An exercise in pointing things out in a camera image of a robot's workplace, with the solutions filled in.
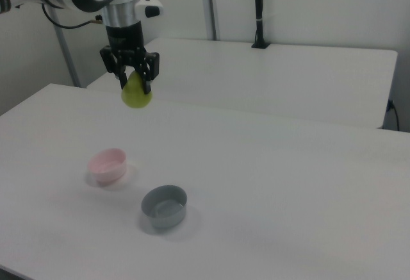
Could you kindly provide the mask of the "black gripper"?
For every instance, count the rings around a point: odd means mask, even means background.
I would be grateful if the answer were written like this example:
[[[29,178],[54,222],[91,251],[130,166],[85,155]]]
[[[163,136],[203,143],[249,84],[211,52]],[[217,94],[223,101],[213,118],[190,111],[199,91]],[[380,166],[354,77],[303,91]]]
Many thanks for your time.
[[[100,50],[106,71],[115,75],[123,89],[127,84],[126,65],[139,67],[143,92],[150,94],[151,82],[160,72],[160,55],[146,52],[142,23],[121,28],[106,26],[106,32],[109,45]]]

